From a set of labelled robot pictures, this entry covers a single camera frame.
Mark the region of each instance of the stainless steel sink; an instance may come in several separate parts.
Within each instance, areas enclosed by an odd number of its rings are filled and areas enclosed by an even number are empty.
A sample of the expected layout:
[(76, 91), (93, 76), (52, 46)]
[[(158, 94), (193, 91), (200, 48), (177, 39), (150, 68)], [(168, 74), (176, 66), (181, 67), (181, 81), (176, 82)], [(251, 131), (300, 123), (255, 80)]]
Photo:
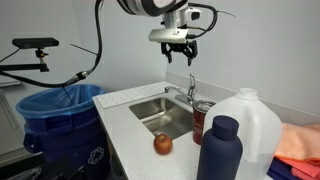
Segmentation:
[(175, 139), (193, 127), (192, 113), (166, 98), (132, 105), (130, 110), (153, 134), (164, 132)]

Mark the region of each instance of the orange towel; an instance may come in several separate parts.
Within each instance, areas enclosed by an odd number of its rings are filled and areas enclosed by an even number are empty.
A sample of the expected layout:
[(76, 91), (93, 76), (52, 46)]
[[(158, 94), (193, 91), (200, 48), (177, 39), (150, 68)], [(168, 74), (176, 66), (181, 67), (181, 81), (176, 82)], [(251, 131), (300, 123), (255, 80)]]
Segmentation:
[(303, 180), (320, 180), (320, 124), (295, 126), (283, 123), (275, 156), (292, 166), (292, 174)]
[(320, 165), (320, 124), (296, 126), (283, 123), (275, 156)]

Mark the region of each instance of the faucet handle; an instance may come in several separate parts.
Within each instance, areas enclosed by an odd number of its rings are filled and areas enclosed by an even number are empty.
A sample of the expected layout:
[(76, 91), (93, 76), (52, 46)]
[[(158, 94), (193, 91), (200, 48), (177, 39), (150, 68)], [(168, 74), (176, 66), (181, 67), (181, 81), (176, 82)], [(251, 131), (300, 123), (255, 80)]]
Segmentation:
[(194, 98), (194, 95), (196, 94), (197, 87), (196, 87), (196, 80), (192, 74), (190, 74), (190, 85), (188, 89), (188, 96), (192, 99)]
[(192, 74), (190, 74), (190, 87), (196, 87), (196, 80)]

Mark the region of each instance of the black cable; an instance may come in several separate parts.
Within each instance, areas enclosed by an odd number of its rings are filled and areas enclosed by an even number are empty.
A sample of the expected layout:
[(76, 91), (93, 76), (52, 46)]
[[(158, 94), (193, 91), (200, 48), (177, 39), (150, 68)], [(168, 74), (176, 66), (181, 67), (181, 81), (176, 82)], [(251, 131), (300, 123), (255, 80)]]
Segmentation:
[(201, 30), (201, 31), (206, 31), (204, 28), (201, 27), (192, 27), (192, 26), (187, 26), (188, 29), (197, 29), (197, 30)]
[(213, 19), (212, 19), (212, 22), (211, 24), (209, 25), (209, 27), (202, 33), (198, 34), (198, 35), (194, 35), (194, 34), (190, 34), (187, 36), (187, 39), (195, 39), (195, 38), (198, 38), (198, 37), (201, 37), (203, 36), (204, 34), (206, 34), (208, 31), (211, 31), (214, 26), (216, 25), (217, 23), (217, 20), (218, 20), (218, 11), (212, 7), (212, 6), (208, 6), (208, 5), (204, 5), (204, 4), (197, 4), (197, 3), (189, 3), (189, 6), (192, 6), (192, 7), (198, 7), (198, 8), (206, 8), (206, 9), (209, 9), (212, 11), (213, 13)]
[(91, 53), (91, 54), (97, 55), (97, 53), (92, 52), (92, 51), (90, 51), (90, 50), (88, 50), (88, 49), (85, 49), (85, 48), (83, 48), (83, 47), (80, 47), (80, 46), (77, 46), (77, 45), (74, 45), (74, 44), (70, 44), (70, 45), (71, 45), (71, 46), (74, 46), (74, 47), (76, 47), (76, 48), (79, 48), (79, 49), (81, 49), (81, 50), (87, 51), (87, 52), (89, 52), (89, 53)]
[[(97, 35), (98, 35), (98, 53), (97, 53), (97, 57), (95, 60), (95, 64), (93, 66), (93, 68), (89, 71), (86, 71), (85, 73), (87, 75), (89, 75), (90, 73), (92, 73), (96, 67), (98, 66), (100, 59), (101, 59), (101, 55), (102, 55), (102, 38), (101, 38), (101, 30), (100, 30), (100, 21), (99, 21), (99, 6), (101, 4), (101, 2), (103, 2), (103, 0), (96, 0), (95, 3), (95, 21), (96, 21), (96, 27), (97, 27)], [(75, 84), (76, 82), (78, 82), (79, 80), (85, 79), (86, 76), (83, 75), (84, 72), (79, 72), (77, 73), (74, 77), (72, 77), (71, 79), (69, 79), (68, 81), (64, 82), (64, 83), (59, 83), (59, 84), (48, 84), (48, 83), (43, 83), (43, 82), (39, 82), (39, 81), (35, 81), (32, 79), (28, 79), (25, 77), (21, 77), (21, 76), (16, 76), (13, 74), (9, 74), (3, 71), (0, 71), (0, 75), (3, 76), (7, 76), (28, 84), (32, 84), (35, 86), (40, 86), (40, 87), (45, 87), (45, 88), (61, 88), (61, 87), (66, 87), (72, 84)]]
[(6, 56), (5, 58), (1, 59), (1, 60), (0, 60), (0, 63), (2, 63), (4, 60), (8, 59), (9, 57), (13, 56), (13, 55), (14, 55), (15, 53), (17, 53), (19, 50), (20, 50), (20, 48), (19, 48), (19, 49), (17, 49), (15, 52), (13, 52), (13, 53), (9, 54), (9, 55), (8, 55), (8, 56)]

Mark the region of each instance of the navy water bottle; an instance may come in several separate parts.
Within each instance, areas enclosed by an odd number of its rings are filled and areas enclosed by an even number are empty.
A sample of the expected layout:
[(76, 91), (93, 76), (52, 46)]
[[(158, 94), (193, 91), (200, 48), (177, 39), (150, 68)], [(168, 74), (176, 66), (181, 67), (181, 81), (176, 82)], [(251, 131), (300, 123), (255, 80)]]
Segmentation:
[(239, 123), (228, 116), (213, 118), (202, 139), (197, 180), (234, 180), (242, 156)]

